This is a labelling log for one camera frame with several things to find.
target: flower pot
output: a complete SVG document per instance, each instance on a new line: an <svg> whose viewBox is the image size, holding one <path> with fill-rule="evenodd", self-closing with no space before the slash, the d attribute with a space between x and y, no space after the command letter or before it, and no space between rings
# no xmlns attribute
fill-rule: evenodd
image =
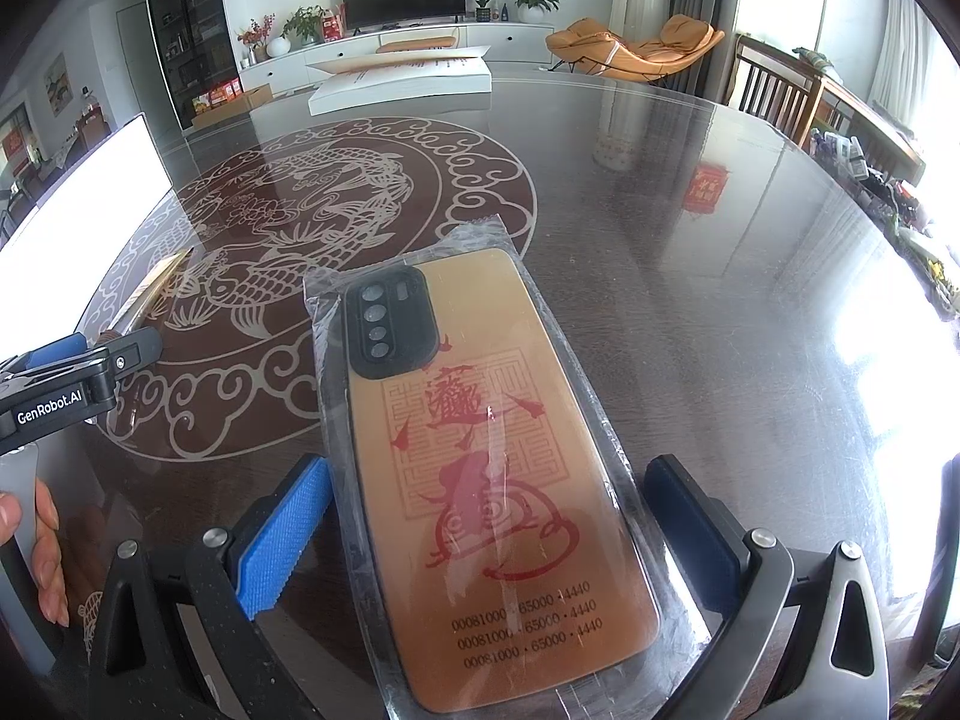
<svg viewBox="0 0 960 720"><path fill-rule="evenodd" d="M520 20L522 23L543 23L546 11L539 5L521 5Z"/></svg>
<svg viewBox="0 0 960 720"><path fill-rule="evenodd" d="M280 35L278 38L272 39L270 43L267 43L267 54L270 55L272 59L276 59L278 56L283 56L285 53L289 52L290 41L282 35Z"/></svg>

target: cabinet drawer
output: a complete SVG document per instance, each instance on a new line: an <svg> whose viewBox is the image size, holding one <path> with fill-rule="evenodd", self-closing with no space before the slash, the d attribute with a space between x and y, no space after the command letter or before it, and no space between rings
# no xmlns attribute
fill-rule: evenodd
<svg viewBox="0 0 960 720"><path fill-rule="evenodd" d="M380 48L380 41L376 35L368 37L349 38L347 40L334 40L330 43L324 43L315 49L309 49L302 53L304 65L307 66L306 74L309 83L319 83L324 79L330 78L330 73L324 73L320 70L314 70L309 65L315 65L318 62L329 62L332 59L346 59L351 56L365 56L376 53Z"/></svg>
<svg viewBox="0 0 960 720"><path fill-rule="evenodd" d="M452 37L456 40L455 49L466 45L460 34L459 26L429 26L429 28L390 29L380 33L380 45L399 43L401 40L428 40L432 37Z"/></svg>
<svg viewBox="0 0 960 720"><path fill-rule="evenodd" d="M546 38L552 32L552 26L472 23L467 26L467 42L490 46L488 62L547 62Z"/></svg>
<svg viewBox="0 0 960 720"><path fill-rule="evenodd" d="M263 65L253 65L241 71L240 79L246 90L268 83L270 91L275 95L309 84L304 60L299 55L281 57Z"/></svg>

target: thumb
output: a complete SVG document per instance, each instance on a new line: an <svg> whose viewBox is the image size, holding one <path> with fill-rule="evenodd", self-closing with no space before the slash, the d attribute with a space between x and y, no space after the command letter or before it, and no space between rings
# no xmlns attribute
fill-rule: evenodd
<svg viewBox="0 0 960 720"><path fill-rule="evenodd" d="M0 545L6 544L20 525L23 512L20 504L9 493L0 493Z"/></svg>

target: blue textured pad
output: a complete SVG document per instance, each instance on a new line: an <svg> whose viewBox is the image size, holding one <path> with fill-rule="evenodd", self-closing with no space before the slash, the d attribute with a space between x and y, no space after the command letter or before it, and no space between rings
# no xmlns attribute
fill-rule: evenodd
<svg viewBox="0 0 960 720"><path fill-rule="evenodd" d="M707 513L670 467L656 459L643 476L643 497L700 602L727 617L740 605L740 565Z"/></svg>
<svg viewBox="0 0 960 720"><path fill-rule="evenodd" d="M48 343L47 346L32 351L27 358L25 370L40 367L41 365L50 365L51 362L66 360L68 357L76 357L86 351L86 338L83 333L74 333L72 336L61 338L59 341Z"/></svg>
<svg viewBox="0 0 960 720"><path fill-rule="evenodd" d="M317 458L237 562L237 600L248 619L277 604L331 498L329 468L323 458Z"/></svg>

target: round table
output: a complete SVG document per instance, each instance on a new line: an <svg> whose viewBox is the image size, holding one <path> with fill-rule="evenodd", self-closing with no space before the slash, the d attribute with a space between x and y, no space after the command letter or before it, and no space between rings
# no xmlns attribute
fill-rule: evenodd
<svg viewBox="0 0 960 720"><path fill-rule="evenodd" d="M152 318L162 381L60 437L45 469L82 569L71 605L123 538L232 525L301 454L323 453L304 260L357 266L499 212L635 468L672 453L748 528L808 550L861 544L902 684L940 471L960 449L960 360L908 266L769 124L647 86L500 69L491 95L323 117L305 95L277 100L164 162L178 198L134 236L82 327L96 336L178 247L195 247L195 278ZM451 200L464 186L482 202ZM408 200L419 210L404 215ZM258 621L325 717L382 716L333 507Z"/></svg>

